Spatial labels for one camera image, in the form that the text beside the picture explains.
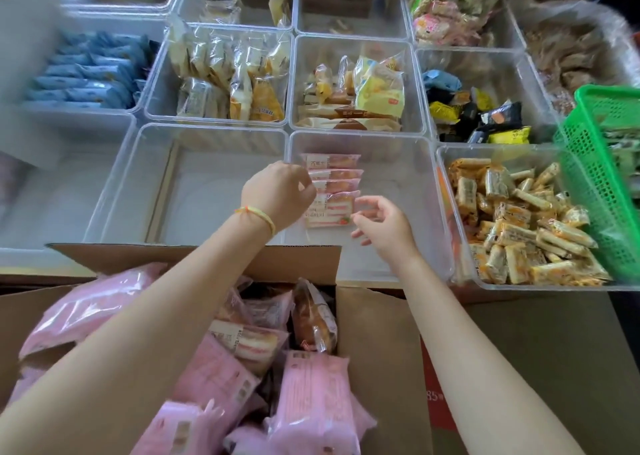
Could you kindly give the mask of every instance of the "green basket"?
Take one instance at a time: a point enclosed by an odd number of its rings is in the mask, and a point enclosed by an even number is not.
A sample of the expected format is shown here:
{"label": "green basket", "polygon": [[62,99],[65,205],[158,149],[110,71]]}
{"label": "green basket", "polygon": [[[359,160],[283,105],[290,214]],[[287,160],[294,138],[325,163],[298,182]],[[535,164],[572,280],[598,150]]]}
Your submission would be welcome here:
{"label": "green basket", "polygon": [[562,163],[564,177],[589,209],[598,258],[617,280],[638,281],[640,220],[600,127],[640,128],[640,89],[588,85],[576,91],[575,101],[554,142],[574,153],[582,167]]}

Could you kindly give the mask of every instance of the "red label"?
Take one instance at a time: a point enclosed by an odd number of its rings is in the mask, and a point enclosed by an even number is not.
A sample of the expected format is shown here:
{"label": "red label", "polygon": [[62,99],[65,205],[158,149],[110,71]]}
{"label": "red label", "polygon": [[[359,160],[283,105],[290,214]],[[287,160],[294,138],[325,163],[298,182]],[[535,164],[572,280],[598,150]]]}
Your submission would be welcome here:
{"label": "red label", "polygon": [[443,428],[445,430],[458,431],[447,400],[444,399],[440,382],[436,376],[436,371],[431,363],[431,358],[424,346],[424,342],[420,339],[422,346],[422,364],[424,365],[424,386],[427,389],[427,404],[429,406],[429,422],[434,428]]}

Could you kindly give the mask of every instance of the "bracelet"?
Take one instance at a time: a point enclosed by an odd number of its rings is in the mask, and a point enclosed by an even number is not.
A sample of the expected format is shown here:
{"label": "bracelet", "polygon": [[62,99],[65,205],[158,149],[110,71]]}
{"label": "bracelet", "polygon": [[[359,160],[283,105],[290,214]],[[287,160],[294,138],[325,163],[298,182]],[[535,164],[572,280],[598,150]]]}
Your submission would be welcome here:
{"label": "bracelet", "polygon": [[241,207],[240,209],[236,209],[234,212],[235,214],[238,214],[240,212],[249,212],[251,214],[255,214],[258,217],[261,217],[269,225],[269,229],[271,230],[271,237],[276,236],[276,232],[277,232],[276,225],[273,224],[273,221],[269,216],[267,216],[263,211],[261,211],[257,207],[251,207],[246,205],[244,207]]}

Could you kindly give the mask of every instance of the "open cardboard box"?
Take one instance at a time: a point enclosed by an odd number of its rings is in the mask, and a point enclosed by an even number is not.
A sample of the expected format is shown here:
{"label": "open cardboard box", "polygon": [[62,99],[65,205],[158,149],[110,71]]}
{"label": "open cardboard box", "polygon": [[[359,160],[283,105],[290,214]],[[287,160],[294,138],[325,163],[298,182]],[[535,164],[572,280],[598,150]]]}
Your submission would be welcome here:
{"label": "open cardboard box", "polygon": [[[175,264],[194,249],[50,247],[105,274],[151,261]],[[302,276],[320,288],[335,286],[338,355],[350,358],[351,389],[378,420],[363,440],[363,455],[466,453],[402,291],[336,285],[339,259],[337,246],[267,246],[245,274],[261,282]],[[17,355],[29,332],[71,285],[90,279],[51,277],[50,284],[60,286],[0,296],[0,406],[17,380]],[[0,284],[5,280],[0,276]],[[10,280],[34,282],[28,275]],[[588,455],[637,453],[640,375],[606,294],[567,293],[467,309]]]}

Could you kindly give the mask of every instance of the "person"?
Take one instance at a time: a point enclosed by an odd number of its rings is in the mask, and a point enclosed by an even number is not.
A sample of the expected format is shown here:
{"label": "person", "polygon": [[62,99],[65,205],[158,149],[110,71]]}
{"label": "person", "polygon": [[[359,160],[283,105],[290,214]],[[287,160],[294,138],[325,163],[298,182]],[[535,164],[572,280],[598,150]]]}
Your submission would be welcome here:
{"label": "person", "polygon": [[[128,455],[160,409],[226,293],[276,231],[316,197],[307,171],[282,162],[245,184],[248,210],[55,364],[0,415],[0,453]],[[562,423],[469,318],[420,256],[405,215],[361,197],[352,233],[404,288],[470,455],[583,454]]]}

